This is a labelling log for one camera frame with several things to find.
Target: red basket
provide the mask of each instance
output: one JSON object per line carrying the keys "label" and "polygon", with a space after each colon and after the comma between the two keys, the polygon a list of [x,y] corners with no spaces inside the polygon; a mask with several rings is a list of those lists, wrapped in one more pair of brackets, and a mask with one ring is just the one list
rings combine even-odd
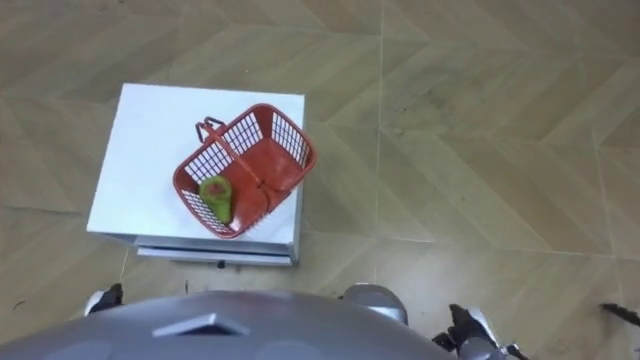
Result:
{"label": "red basket", "polygon": [[[255,105],[229,125],[207,117],[196,124],[196,132],[202,146],[178,166],[173,185],[191,213],[220,238],[242,234],[273,211],[316,162],[309,138],[270,105]],[[199,184],[216,175],[232,187],[228,225],[198,195]]]}

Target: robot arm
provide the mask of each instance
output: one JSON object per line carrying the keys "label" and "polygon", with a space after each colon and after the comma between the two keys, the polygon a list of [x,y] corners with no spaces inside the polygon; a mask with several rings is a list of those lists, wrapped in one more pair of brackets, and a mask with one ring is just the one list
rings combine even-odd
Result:
{"label": "robot arm", "polygon": [[399,299],[375,285],[356,285],[342,300],[292,292],[207,291],[121,304],[121,287],[112,287],[93,299],[88,316],[5,344],[0,359],[505,358],[488,332],[474,325],[466,333],[455,317],[447,333],[453,334],[454,355],[406,326]]}

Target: floor tile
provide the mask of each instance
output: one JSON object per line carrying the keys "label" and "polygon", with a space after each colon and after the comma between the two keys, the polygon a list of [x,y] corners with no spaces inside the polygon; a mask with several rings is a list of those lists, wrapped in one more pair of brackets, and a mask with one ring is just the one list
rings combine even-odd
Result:
{"label": "floor tile", "polygon": [[309,123],[306,130],[318,158],[303,187],[305,228],[323,233],[373,234],[377,131],[316,123]]}
{"label": "floor tile", "polygon": [[383,235],[610,254],[592,147],[383,131]]}
{"label": "floor tile", "polygon": [[640,43],[632,34],[640,30],[640,4],[632,0],[566,0],[574,14],[580,49],[607,56],[640,56]]}
{"label": "floor tile", "polygon": [[84,216],[2,208],[0,224],[0,342],[69,319],[120,278],[126,248],[88,235]]}
{"label": "floor tile", "polygon": [[378,37],[244,25],[213,33],[182,49],[172,85],[300,93],[308,121],[377,127]]}
{"label": "floor tile", "polygon": [[16,11],[7,22],[4,95],[105,103],[123,82],[164,82],[179,18],[42,10]]}
{"label": "floor tile", "polygon": [[602,149],[599,155],[613,248],[618,256],[640,258],[640,152]]}
{"label": "floor tile", "polygon": [[524,53],[385,39],[381,124],[447,133],[474,119]]}
{"label": "floor tile", "polygon": [[270,268],[186,264],[129,256],[123,284],[129,303],[155,296],[205,290],[290,289],[339,296],[350,285],[371,281],[369,273],[349,264],[371,246],[367,237],[302,233],[300,266]]}
{"label": "floor tile", "polygon": [[0,204],[87,212],[115,109],[82,102],[3,100],[21,136],[2,143]]}
{"label": "floor tile", "polygon": [[503,49],[574,46],[572,14],[555,1],[388,0],[383,36]]}
{"label": "floor tile", "polygon": [[235,24],[333,33],[380,33],[380,0],[190,0]]}
{"label": "floor tile", "polygon": [[121,15],[146,15],[178,18],[182,0],[4,0],[7,7],[29,11],[94,12]]}

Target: wooden floor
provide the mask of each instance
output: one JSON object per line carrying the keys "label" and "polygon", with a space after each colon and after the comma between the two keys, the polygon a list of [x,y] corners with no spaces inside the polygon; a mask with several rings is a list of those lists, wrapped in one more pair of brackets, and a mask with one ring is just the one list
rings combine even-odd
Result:
{"label": "wooden floor", "polygon": [[[368,281],[426,336],[458,302],[534,358],[635,360],[597,304],[640,307],[638,34],[636,0],[0,0],[0,341],[121,279],[129,301]],[[85,233],[125,81],[306,94],[299,268]]]}

